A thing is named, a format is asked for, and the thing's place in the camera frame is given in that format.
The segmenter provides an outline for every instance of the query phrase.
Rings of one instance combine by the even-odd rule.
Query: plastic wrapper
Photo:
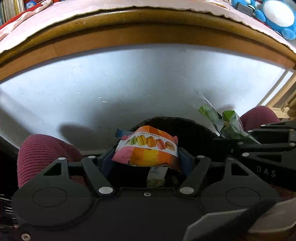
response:
[[[221,115],[201,92],[198,91],[197,95],[199,100],[194,103],[194,107],[209,118],[222,137],[260,144],[254,137],[244,132],[240,117],[234,110],[226,110]]]
[[[113,161],[140,167],[166,165],[179,170],[178,138],[153,128],[142,126],[132,135],[123,135]]]

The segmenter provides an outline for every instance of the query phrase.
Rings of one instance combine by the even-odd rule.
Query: pink pants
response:
[[[245,113],[241,121],[244,130],[248,131],[259,128],[262,124],[279,122],[279,119],[268,107],[258,106]],[[80,161],[83,158],[75,147],[57,138],[41,134],[29,136],[22,144],[17,159],[19,187],[59,157],[66,157],[69,162]],[[72,179],[83,182],[81,177]]]

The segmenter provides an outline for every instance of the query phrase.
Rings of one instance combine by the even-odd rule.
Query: stuffed animal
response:
[[[256,0],[232,0],[231,1],[231,5],[234,8],[237,8],[237,5],[239,3],[241,3],[241,4],[245,5],[245,6],[249,6],[252,9],[256,10],[256,9],[260,9],[260,5],[261,5],[262,2],[256,1]]]
[[[296,12],[286,3],[279,0],[266,0],[260,10],[254,11],[255,17],[278,31],[285,39],[296,38]]]

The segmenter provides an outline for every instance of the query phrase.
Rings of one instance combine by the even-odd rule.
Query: pink tablecloth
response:
[[[17,46],[36,32],[55,23],[71,19],[74,16],[98,12],[100,10],[122,9],[128,7],[156,7],[191,10],[194,12],[211,13],[215,16],[223,16],[224,18],[242,23],[254,30],[265,33],[279,43],[286,45],[296,53],[296,49],[292,44],[254,18],[235,10],[231,6],[230,9],[226,9],[202,0],[67,0],[57,2],[22,22],[2,41],[0,41],[0,53]]]

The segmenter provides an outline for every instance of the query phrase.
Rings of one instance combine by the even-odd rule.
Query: white wall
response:
[[[189,118],[213,129],[192,107],[196,89],[219,111],[242,115],[285,71],[236,54],[165,44],[94,50],[47,62],[0,85],[1,136],[20,147],[29,134],[42,133],[93,153],[114,145],[117,128],[128,130],[154,116]]]

